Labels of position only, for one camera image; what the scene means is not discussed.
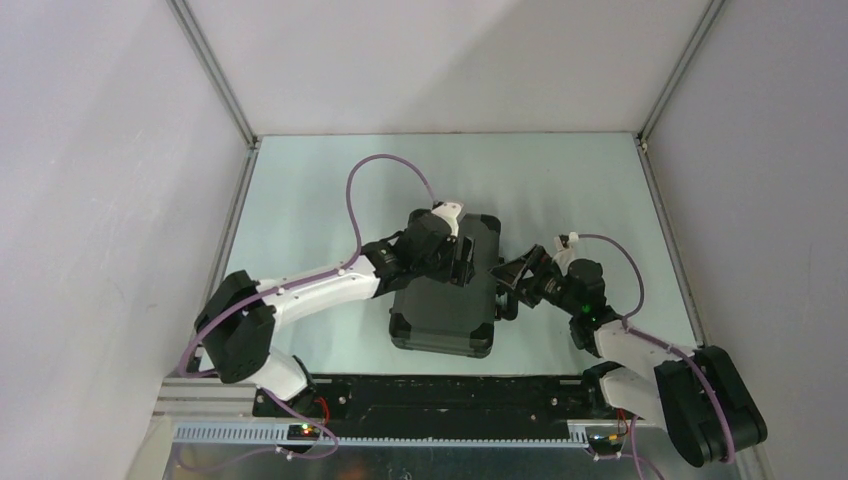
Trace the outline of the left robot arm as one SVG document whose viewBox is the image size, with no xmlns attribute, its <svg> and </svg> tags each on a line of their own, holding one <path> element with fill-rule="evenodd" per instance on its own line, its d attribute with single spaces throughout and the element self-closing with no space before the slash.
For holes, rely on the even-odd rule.
<svg viewBox="0 0 848 480">
<path fill-rule="evenodd" d="M 466 285 L 474 243 L 460 234 L 464 215 L 458 202 L 439 203 L 406 229 L 365 244 L 352 260 L 316 273 L 278 281 L 257 281 L 244 270 L 226 276 L 195 322 L 213 374 L 286 402 L 311 395 L 303 363 L 272 346 L 280 329 L 337 305 L 401 291 L 418 278 Z"/>
</svg>

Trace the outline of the black poker set case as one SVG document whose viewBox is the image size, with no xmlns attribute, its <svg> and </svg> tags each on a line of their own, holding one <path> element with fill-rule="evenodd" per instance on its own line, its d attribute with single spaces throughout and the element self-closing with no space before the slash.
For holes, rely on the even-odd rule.
<svg viewBox="0 0 848 480">
<path fill-rule="evenodd" d="M 475 243 L 473 277 L 464 286 L 418 278 L 397 292 L 388 324 L 395 347 L 485 358 L 494 345 L 495 323 L 517 317 L 517 298 L 488 273 L 504 261 L 501 221 L 493 215 L 467 214 L 460 234 Z"/>
</svg>

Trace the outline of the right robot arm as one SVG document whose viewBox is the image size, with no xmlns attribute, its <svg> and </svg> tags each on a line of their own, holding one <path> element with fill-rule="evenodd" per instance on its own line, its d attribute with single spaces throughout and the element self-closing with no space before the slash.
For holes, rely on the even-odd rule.
<svg viewBox="0 0 848 480">
<path fill-rule="evenodd" d="M 574 257 L 571 245 L 554 255 L 535 245 L 489 273 L 519 302 L 546 302 L 567 313 L 574 345 L 601 361 L 583 374 L 595 402 L 662 429 L 688 464 L 730 463 L 768 438 L 767 423 L 724 349 L 679 346 L 635 327 L 608 303 L 602 265 Z"/>
</svg>

